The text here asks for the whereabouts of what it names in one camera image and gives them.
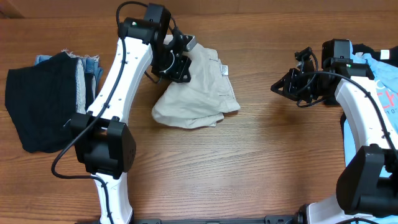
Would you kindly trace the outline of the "beige khaki shorts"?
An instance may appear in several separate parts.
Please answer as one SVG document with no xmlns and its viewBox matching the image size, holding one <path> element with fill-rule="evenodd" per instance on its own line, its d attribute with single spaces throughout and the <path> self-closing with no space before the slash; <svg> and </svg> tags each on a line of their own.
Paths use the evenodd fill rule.
<svg viewBox="0 0 398 224">
<path fill-rule="evenodd" d="M 196 44 L 184 52 L 192 62 L 188 83 L 172 82 L 152 108 L 153 119 L 171 127 L 214 127 L 225 113 L 241 107 L 229 80 L 229 68 L 215 49 Z"/>
</svg>

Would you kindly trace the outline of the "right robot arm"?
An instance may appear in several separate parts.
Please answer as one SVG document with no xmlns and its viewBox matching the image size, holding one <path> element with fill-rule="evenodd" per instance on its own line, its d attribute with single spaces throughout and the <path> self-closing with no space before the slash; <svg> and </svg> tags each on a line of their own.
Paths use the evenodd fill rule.
<svg viewBox="0 0 398 224">
<path fill-rule="evenodd" d="M 271 91 L 301 108 L 324 101 L 340 105 L 354 139 L 355 155 L 336 183 L 336 192 L 303 205 L 290 223 L 377 223 L 397 218 L 397 133 L 379 102 L 375 75 L 355 62 L 348 39 L 322 45 L 317 60 L 310 47 L 296 52 L 299 65 Z"/>
</svg>

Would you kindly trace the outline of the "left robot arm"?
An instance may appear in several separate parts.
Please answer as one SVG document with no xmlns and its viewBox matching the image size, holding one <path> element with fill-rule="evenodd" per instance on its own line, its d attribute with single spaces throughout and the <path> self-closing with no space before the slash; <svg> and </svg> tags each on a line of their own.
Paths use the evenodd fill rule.
<svg viewBox="0 0 398 224">
<path fill-rule="evenodd" d="M 71 120 L 76 157 L 94 180 L 101 206 L 99 223 L 133 223 L 127 173 L 136 154 L 128 128 L 129 112 L 148 69 L 159 80 L 188 83 L 191 60 L 184 56 L 196 44 L 178 27 L 163 5 L 144 5 L 142 19 L 117 20 L 118 43 L 111 69 L 98 96 Z"/>
</svg>

